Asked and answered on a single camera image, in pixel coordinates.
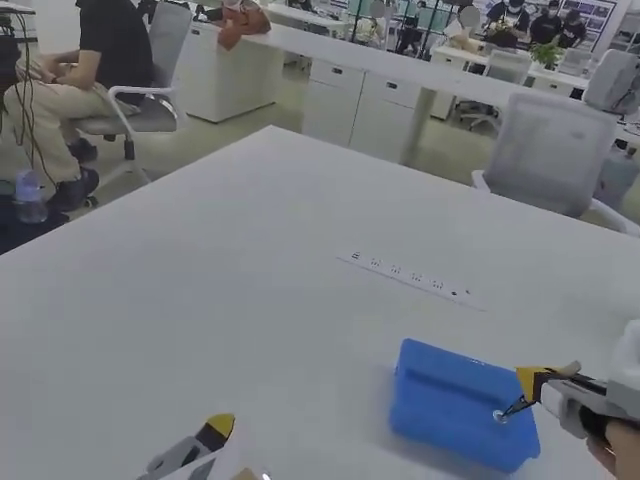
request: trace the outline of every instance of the office chair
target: office chair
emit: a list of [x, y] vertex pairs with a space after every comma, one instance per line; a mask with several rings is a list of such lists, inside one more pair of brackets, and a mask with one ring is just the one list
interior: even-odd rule
[[[487, 66], [484, 69], [484, 75], [497, 80], [523, 85], [530, 67], [531, 58], [529, 56], [493, 48]], [[465, 119], [473, 120], [469, 125], [469, 130], [473, 130], [483, 122], [488, 122], [496, 131], [499, 131], [500, 111], [490, 105], [487, 105], [484, 110], [481, 112], [461, 113], [460, 121]]]
[[590, 61], [591, 52], [578, 50], [577, 48], [568, 48], [562, 61], [558, 65], [558, 71], [579, 77], [585, 68], [587, 68]]
[[489, 167], [472, 173], [473, 185], [569, 217], [594, 210], [640, 237], [638, 225], [593, 198], [615, 131], [613, 116], [583, 103], [513, 94]]
[[[89, 135], [103, 135], [107, 140], [115, 139], [116, 135], [125, 136], [126, 161], [105, 175], [99, 188], [130, 172], [135, 172], [144, 183], [150, 183], [146, 173], [135, 161], [134, 132], [175, 132], [186, 122], [185, 113], [176, 103], [173, 76], [190, 26], [190, 10], [171, 3], [160, 3], [149, 30], [154, 64], [152, 87], [111, 87], [109, 100], [116, 115], [81, 118], [71, 122], [78, 130]], [[139, 106], [139, 113], [130, 116], [122, 113], [116, 102], [116, 95], [121, 92], [146, 95]]]

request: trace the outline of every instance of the green plant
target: green plant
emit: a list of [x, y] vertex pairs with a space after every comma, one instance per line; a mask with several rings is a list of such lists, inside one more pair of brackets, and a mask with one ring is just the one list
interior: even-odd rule
[[530, 52], [531, 58], [546, 68], [555, 68], [562, 58], [562, 49], [551, 43], [546, 45], [536, 44], [531, 47]]

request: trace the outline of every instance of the black shoe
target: black shoe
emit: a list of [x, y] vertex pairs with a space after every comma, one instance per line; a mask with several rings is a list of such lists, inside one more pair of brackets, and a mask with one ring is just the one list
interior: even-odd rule
[[95, 170], [80, 168], [78, 180], [60, 182], [56, 193], [49, 200], [49, 207], [59, 212], [72, 212], [81, 208], [85, 200], [98, 188], [100, 177]]
[[77, 142], [67, 145], [67, 148], [80, 165], [98, 158], [98, 147], [91, 145], [86, 138], [80, 138]]

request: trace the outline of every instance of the electrical outlet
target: electrical outlet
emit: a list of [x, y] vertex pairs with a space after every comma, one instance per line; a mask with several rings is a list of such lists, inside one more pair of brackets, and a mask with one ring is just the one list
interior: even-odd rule
[[478, 307], [475, 298], [471, 295], [471, 292], [468, 289], [453, 286], [444, 280], [416, 272], [406, 266], [386, 262], [380, 257], [372, 257], [360, 251], [353, 251], [346, 255], [339, 255], [337, 258], [371, 273], [383, 275], [423, 292], [446, 298], [447, 300], [451, 300], [459, 305], [476, 310], [483, 310]]

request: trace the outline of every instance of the blue plastic container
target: blue plastic container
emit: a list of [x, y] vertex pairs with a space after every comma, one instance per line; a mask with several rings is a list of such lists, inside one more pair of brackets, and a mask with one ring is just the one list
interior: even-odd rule
[[531, 409], [504, 424], [493, 417], [520, 395], [513, 371], [406, 339], [389, 423], [399, 435], [512, 473], [540, 455]]

